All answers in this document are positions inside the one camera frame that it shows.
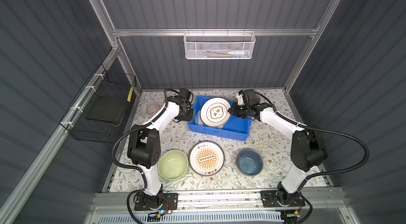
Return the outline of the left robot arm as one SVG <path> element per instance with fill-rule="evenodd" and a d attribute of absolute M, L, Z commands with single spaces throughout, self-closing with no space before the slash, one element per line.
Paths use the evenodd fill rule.
<path fill-rule="evenodd" d="M 145 205 L 153 209 L 163 203 L 163 185 L 157 167 L 161 155 L 160 136 L 171 121 L 190 121 L 193 118 L 191 91 L 166 89 L 164 97 L 163 106 L 150 120 L 132 126 L 128 144 L 128 158 L 141 173 L 144 182 L 140 195 Z"/>

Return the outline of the black mounting plate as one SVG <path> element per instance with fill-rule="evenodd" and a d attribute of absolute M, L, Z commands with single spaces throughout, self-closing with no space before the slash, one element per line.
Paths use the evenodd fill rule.
<path fill-rule="evenodd" d="M 287 193 L 284 190 L 263 190 L 260 192 L 263 207 L 304 207 L 305 200 L 299 192 Z"/>
<path fill-rule="evenodd" d="M 134 198 L 134 210 L 176 210 L 179 202 L 178 197 L 178 193 L 161 193 L 156 196 L 150 196 L 141 192 Z"/>

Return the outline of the green ceramic bowl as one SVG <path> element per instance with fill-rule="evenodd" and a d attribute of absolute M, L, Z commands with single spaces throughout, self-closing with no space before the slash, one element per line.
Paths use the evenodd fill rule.
<path fill-rule="evenodd" d="M 160 157 L 158 174 L 167 181 L 182 178 L 188 171 L 189 162 L 186 154 L 180 150 L 171 150 Z"/>

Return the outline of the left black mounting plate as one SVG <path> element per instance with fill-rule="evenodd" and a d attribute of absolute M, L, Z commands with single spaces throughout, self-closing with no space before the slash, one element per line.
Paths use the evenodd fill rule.
<path fill-rule="evenodd" d="M 134 198 L 134 210 L 176 210 L 179 202 L 178 197 L 178 193 L 161 193 L 156 196 L 150 196 L 141 192 Z"/>

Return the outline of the blue plastic bin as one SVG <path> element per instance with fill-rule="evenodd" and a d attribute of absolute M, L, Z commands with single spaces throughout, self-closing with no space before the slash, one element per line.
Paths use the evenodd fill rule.
<path fill-rule="evenodd" d="M 188 123 L 195 133 L 239 141 L 250 135 L 251 120 L 231 115 L 228 110 L 235 102 L 224 98 L 198 96 L 193 104 L 193 118 Z"/>

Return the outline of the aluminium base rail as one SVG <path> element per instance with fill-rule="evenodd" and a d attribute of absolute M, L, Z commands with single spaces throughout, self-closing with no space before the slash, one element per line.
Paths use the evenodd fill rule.
<path fill-rule="evenodd" d="M 287 224 L 302 220 L 308 204 L 279 205 L 275 189 L 179 191 L 178 201 L 163 205 L 168 213 L 156 220 L 148 211 L 136 211 L 143 224 Z M 360 219 L 340 187 L 304 188 L 302 194 L 313 206 L 307 224 L 359 224 Z M 128 193 L 98 193 L 85 219 L 87 224 L 132 224 L 126 207 Z"/>

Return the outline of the dark blue ceramic bowl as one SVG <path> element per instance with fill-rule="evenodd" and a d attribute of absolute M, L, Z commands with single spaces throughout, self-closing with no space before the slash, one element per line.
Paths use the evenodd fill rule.
<path fill-rule="evenodd" d="M 237 168 L 245 175 L 256 176 L 263 170 L 261 155 L 250 148 L 242 149 L 236 157 Z"/>

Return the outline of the pink translucent plastic cup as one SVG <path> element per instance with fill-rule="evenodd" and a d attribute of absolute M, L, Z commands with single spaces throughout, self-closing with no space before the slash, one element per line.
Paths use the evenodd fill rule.
<path fill-rule="evenodd" d="M 147 115 L 152 118 L 155 114 L 157 114 L 161 109 L 161 106 L 158 103 L 149 104 L 146 108 Z"/>

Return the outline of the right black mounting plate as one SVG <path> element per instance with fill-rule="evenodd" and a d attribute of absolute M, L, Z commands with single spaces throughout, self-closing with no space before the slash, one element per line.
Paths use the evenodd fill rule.
<path fill-rule="evenodd" d="M 299 192 L 287 193 L 284 190 L 263 190 L 260 192 L 263 207 L 304 207 L 305 200 Z"/>

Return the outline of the black pad in basket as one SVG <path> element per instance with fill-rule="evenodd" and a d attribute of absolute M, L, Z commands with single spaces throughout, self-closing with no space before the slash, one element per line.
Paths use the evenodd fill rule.
<path fill-rule="evenodd" d="M 125 114 L 128 102 L 116 97 L 99 96 L 86 118 L 93 121 L 119 122 Z"/>

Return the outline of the white plate orange sunburst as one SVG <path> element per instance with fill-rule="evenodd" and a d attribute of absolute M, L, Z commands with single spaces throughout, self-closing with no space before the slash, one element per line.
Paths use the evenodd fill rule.
<path fill-rule="evenodd" d="M 198 142 L 189 152 L 189 166 L 198 175 L 215 175 L 224 164 L 224 151 L 215 142 L 209 140 Z"/>

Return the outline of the white marker in basket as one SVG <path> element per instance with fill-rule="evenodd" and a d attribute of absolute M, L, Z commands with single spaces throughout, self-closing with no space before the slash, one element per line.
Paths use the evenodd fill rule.
<path fill-rule="evenodd" d="M 234 51 L 228 51 L 227 56 L 232 56 L 232 57 L 237 57 L 237 58 L 251 58 L 250 51 L 248 50 L 234 50 Z"/>

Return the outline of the yellow tag on basket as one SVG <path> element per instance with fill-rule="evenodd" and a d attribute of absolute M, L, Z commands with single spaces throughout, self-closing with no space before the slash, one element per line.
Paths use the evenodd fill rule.
<path fill-rule="evenodd" d="M 130 87 L 130 90 L 129 90 L 129 93 L 128 93 L 128 96 L 126 99 L 127 102 L 131 102 L 133 91 L 134 91 L 133 87 Z"/>

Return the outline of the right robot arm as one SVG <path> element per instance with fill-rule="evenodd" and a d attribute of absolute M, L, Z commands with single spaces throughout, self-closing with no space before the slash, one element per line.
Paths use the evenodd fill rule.
<path fill-rule="evenodd" d="M 299 196 L 299 192 L 314 173 L 315 168 L 327 158 L 327 150 L 321 133 L 305 129 L 301 123 L 289 119 L 277 111 L 275 105 L 253 89 L 241 90 L 236 94 L 228 112 L 239 118 L 254 118 L 272 126 L 291 140 L 290 158 L 292 165 L 287 175 L 278 184 L 276 197 L 281 206 L 288 206 Z"/>

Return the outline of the white teal rimmed plate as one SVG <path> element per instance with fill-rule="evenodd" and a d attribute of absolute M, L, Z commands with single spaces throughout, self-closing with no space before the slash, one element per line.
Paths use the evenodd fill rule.
<path fill-rule="evenodd" d="M 230 107 L 230 103 L 224 98 L 211 98 L 203 104 L 200 110 L 201 119 L 210 127 L 226 124 L 231 118 L 231 114 L 228 112 Z"/>

